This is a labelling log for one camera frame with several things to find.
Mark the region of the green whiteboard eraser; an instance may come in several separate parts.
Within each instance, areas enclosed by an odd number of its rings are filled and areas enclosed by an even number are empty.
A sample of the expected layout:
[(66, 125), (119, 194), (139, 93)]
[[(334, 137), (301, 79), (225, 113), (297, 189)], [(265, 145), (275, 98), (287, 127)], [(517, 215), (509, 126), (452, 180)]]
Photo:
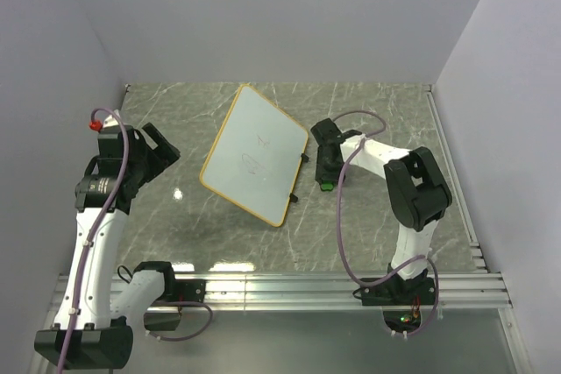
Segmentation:
[(322, 181), (320, 183), (320, 190), (322, 192), (330, 192), (333, 191), (336, 187), (337, 183), (332, 181)]

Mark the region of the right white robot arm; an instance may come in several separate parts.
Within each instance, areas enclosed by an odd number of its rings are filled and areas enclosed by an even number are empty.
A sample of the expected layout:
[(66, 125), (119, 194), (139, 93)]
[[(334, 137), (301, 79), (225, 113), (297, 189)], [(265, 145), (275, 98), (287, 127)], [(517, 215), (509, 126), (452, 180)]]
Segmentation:
[[(373, 132), (342, 132), (330, 118), (312, 126), (311, 134), (318, 145), (316, 182), (323, 191), (337, 191), (337, 248), (347, 275), (364, 288), (387, 283), (392, 301), (409, 302), (418, 291), (416, 280), (434, 265), (429, 257), (432, 237), (452, 204), (451, 190), (433, 153), (424, 146), (409, 150), (381, 143), (373, 138)], [(389, 273), (374, 281), (360, 279), (352, 271), (344, 250), (343, 185), (350, 166), (367, 170), (386, 182), (390, 207), (398, 222)]]

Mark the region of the yellow framed whiteboard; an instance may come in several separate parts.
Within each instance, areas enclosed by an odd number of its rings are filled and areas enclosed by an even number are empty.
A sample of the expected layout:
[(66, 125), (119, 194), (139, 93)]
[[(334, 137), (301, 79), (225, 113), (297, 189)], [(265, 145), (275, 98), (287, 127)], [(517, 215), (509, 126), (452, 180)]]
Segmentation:
[(234, 96), (199, 181), (251, 215), (280, 227), (308, 141), (307, 129), (244, 84)]

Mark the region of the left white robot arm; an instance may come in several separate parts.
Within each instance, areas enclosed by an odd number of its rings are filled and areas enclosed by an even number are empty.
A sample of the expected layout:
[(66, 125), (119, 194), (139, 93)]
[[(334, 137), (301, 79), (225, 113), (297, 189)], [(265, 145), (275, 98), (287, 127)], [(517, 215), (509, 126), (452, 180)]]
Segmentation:
[(117, 249), (131, 203), (142, 186), (181, 156), (152, 123), (93, 124), (99, 153), (75, 187), (76, 242), (66, 291), (52, 327), (37, 332), (36, 352), (63, 370), (117, 370), (127, 364), (134, 324), (155, 303), (177, 295), (171, 263), (140, 263), (115, 299), (110, 297)]

